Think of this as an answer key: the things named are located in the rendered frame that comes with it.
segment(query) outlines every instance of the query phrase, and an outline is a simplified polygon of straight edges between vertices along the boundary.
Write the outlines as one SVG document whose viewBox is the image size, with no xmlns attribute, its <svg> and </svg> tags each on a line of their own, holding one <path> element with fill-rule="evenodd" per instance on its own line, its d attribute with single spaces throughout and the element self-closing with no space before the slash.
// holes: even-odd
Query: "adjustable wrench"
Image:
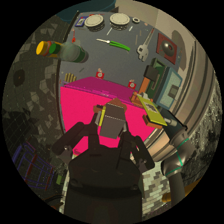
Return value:
<svg viewBox="0 0 224 224">
<path fill-rule="evenodd" d="M 137 52 L 139 53 L 139 59 L 142 59 L 142 61 L 144 62 L 147 57 L 148 57 L 148 44 L 149 44 L 149 41 L 151 40 L 151 37 L 153 35 L 153 32 L 154 32 L 155 28 L 153 27 L 149 33 L 149 35 L 147 36 L 145 42 L 143 43 L 143 45 L 140 45 L 137 49 Z"/>
</svg>

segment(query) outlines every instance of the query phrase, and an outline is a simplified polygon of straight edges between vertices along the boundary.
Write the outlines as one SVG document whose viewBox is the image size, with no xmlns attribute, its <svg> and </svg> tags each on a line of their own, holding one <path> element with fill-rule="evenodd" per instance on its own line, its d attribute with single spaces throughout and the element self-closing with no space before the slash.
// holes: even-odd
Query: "green bottle cap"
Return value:
<svg viewBox="0 0 224 224">
<path fill-rule="evenodd" d="M 52 44 L 49 48 L 49 53 L 57 54 L 61 49 L 61 45 L 58 44 Z"/>
</svg>

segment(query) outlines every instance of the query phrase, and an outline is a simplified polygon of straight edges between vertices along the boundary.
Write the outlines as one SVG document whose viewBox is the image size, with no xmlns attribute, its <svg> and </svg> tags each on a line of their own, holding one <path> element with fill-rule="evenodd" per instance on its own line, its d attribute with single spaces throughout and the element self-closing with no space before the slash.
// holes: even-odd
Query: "red cube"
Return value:
<svg viewBox="0 0 224 224">
<path fill-rule="evenodd" d="M 128 87 L 131 88 L 131 89 L 135 89 L 136 84 L 130 81 L 129 84 L 128 84 Z"/>
<path fill-rule="evenodd" d="M 96 73 L 96 78 L 103 79 L 103 77 L 104 77 L 104 73 L 101 73 L 101 72 Z"/>
</svg>

